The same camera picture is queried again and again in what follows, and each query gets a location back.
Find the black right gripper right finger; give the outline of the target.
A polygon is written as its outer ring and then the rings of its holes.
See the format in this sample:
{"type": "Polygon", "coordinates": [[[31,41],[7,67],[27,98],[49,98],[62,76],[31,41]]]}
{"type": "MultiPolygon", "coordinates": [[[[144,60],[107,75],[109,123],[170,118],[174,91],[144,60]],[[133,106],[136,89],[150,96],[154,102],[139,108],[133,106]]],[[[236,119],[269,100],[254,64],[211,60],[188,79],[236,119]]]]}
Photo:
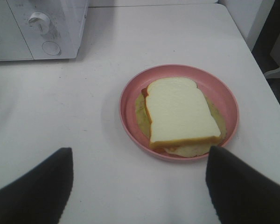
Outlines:
{"type": "Polygon", "coordinates": [[[223,147],[212,146],[206,185],[223,224],[280,224],[280,185],[223,147]]]}

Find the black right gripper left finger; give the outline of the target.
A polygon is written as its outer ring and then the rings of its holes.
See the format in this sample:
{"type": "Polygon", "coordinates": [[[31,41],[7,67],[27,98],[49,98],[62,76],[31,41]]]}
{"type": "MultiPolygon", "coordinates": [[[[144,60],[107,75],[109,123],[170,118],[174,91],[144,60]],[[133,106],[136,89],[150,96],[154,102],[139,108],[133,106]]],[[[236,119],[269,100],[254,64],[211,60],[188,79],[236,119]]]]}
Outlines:
{"type": "Polygon", "coordinates": [[[57,224],[73,186],[73,154],[58,149],[0,189],[0,224],[57,224]]]}

